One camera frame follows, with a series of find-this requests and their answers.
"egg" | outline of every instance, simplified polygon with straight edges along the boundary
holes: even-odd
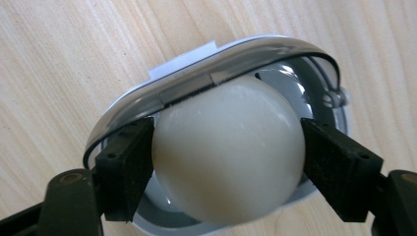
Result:
[[[198,220],[228,225],[284,204],[304,155],[291,105],[250,76],[164,109],[152,140],[153,167],[169,200]]]

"wood grain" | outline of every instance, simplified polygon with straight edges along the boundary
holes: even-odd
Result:
[[[216,40],[259,33],[318,45],[351,93],[351,136],[384,172],[417,171],[417,1],[0,1],[0,217],[82,166],[93,125],[147,71]],[[370,235],[323,197],[220,235]],[[106,235],[144,235],[104,223]]]

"wooden table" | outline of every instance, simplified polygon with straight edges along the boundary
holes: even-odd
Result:
[[[352,97],[351,136],[386,160],[384,173],[417,171],[417,1],[120,2],[0,2],[0,218],[81,167],[94,124],[149,69],[260,33],[333,56]],[[342,223],[316,194],[220,235],[370,235],[370,222]],[[125,223],[104,230],[143,235]]]

